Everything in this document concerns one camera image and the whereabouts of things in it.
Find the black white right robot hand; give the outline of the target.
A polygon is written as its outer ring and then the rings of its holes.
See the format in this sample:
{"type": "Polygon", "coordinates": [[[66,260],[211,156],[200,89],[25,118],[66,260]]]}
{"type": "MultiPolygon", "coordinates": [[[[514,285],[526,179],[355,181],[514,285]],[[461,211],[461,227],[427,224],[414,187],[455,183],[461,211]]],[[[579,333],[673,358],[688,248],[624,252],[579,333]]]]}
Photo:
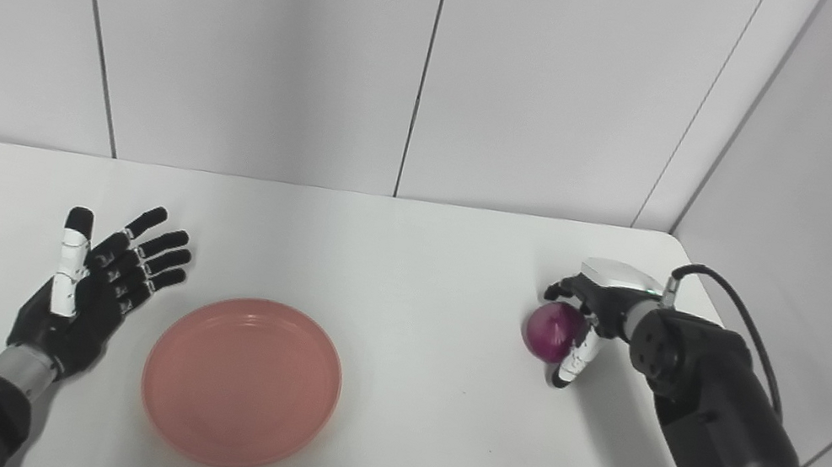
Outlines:
{"type": "Polygon", "coordinates": [[[543,291],[545,302],[579,302],[587,330],[574,338],[570,351],[550,376],[556,389],[568,388],[592,364],[605,342],[627,343],[646,313],[660,308],[665,287],[630,264],[589,257],[579,272],[552,282],[543,291]]]}

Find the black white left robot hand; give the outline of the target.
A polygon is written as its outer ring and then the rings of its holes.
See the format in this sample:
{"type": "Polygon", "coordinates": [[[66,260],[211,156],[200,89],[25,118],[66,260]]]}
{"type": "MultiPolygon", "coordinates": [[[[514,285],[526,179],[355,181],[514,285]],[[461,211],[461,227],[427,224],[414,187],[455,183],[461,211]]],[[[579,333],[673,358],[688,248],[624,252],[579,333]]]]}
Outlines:
{"type": "Polygon", "coordinates": [[[69,315],[52,305],[57,276],[47,279],[18,311],[6,344],[24,345],[48,358],[56,380],[89,370],[129,313],[159,291],[185,281],[184,266],[192,258],[185,230],[144,243],[139,239],[168,216],[163,207],[147,210],[101,243],[89,246],[75,271],[74,310],[69,315]]]}

